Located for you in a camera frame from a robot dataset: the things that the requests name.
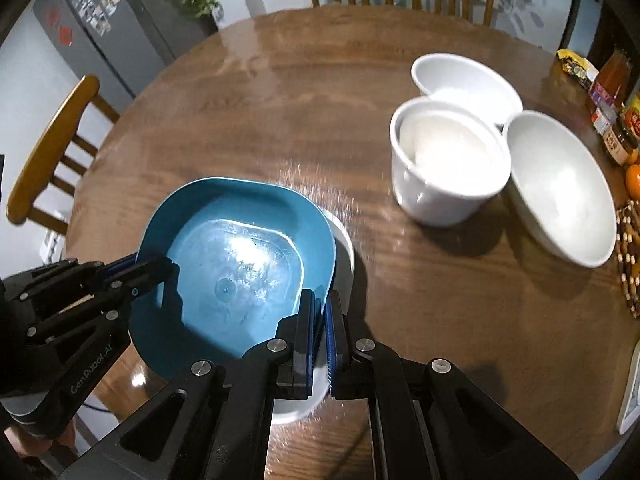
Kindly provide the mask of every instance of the screw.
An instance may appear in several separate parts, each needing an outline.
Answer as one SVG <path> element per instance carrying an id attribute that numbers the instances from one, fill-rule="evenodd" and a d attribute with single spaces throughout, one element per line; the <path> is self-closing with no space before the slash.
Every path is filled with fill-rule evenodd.
<path id="1" fill-rule="evenodd" d="M 433 368 L 434 372 L 437 372 L 439 374 L 446 374 L 451 371 L 451 364 L 447 360 L 436 359 L 433 363 L 431 363 L 431 368 Z"/>
<path id="2" fill-rule="evenodd" d="M 196 361 L 191 365 L 191 373 L 197 377 L 207 375 L 211 371 L 209 361 Z"/>
<path id="3" fill-rule="evenodd" d="M 267 343 L 267 348 L 272 352 L 282 352 L 287 347 L 287 342 L 284 339 L 272 339 Z"/>
<path id="4" fill-rule="evenodd" d="M 371 352 L 376 347 L 376 344 L 371 339 L 358 339 L 356 341 L 356 348 L 361 352 Z"/>

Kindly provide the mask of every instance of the wooden trivet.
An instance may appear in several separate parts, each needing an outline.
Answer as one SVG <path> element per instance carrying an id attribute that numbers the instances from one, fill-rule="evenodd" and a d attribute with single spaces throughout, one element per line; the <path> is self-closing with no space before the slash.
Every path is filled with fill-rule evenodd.
<path id="1" fill-rule="evenodd" d="M 640 201 L 616 211 L 616 259 L 622 294 L 634 319 L 640 317 Z"/>

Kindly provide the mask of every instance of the glass jar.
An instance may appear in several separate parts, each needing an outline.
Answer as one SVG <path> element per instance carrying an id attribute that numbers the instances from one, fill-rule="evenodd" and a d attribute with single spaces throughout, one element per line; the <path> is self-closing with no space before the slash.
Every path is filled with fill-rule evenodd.
<path id="1" fill-rule="evenodd" d="M 638 142 L 626 130 L 625 123 L 620 117 L 616 118 L 616 122 L 604 132 L 602 141 L 607 153 L 619 166 L 622 166 L 628 158 L 631 158 L 634 150 L 638 148 Z"/>
<path id="2" fill-rule="evenodd" d="M 619 111 L 622 108 L 622 99 L 625 97 L 630 74 L 631 62 L 624 50 L 617 48 L 591 85 L 586 100 L 589 112 L 593 114 L 601 103 L 606 103 Z"/>

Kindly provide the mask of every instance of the blue bowl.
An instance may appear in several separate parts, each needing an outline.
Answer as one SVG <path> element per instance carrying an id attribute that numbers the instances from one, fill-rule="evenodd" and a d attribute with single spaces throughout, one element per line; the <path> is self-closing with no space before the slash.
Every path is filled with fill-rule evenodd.
<path id="1" fill-rule="evenodd" d="M 322 212 L 291 189 L 205 178 L 154 213 L 138 261 L 166 255 L 173 279 L 138 298 L 129 331 L 140 357 L 166 380 L 199 359 L 242 357 L 298 311 L 302 288 L 324 304 L 335 241 Z"/>

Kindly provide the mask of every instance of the round wooden table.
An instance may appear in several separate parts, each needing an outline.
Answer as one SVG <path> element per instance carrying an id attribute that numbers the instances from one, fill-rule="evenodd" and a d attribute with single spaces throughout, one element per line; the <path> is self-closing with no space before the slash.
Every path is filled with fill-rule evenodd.
<path id="1" fill-rule="evenodd" d="M 579 472 L 619 440 L 640 324 L 622 301 L 613 260 L 588 270 L 551 256 L 505 196 L 448 230 L 401 212 L 390 188 L 388 125 L 418 95 L 410 67 L 428 52 L 462 54 L 504 75 L 525 108 L 585 142 L 616 203 L 624 201 L 586 94 L 551 54 L 427 12 L 319 7 L 237 23 L 165 70 L 83 177 L 67 253 L 108 262 L 136 251 L 159 203 L 197 178 L 292 187 L 350 232 L 358 253 L 350 315 L 364 316 L 402 357 L 450 359 Z M 124 418 L 161 386 L 130 346 L 97 393 Z M 365 401 L 325 399 L 309 418 L 273 428 L 268 475 L 370 478 L 368 431 Z"/>

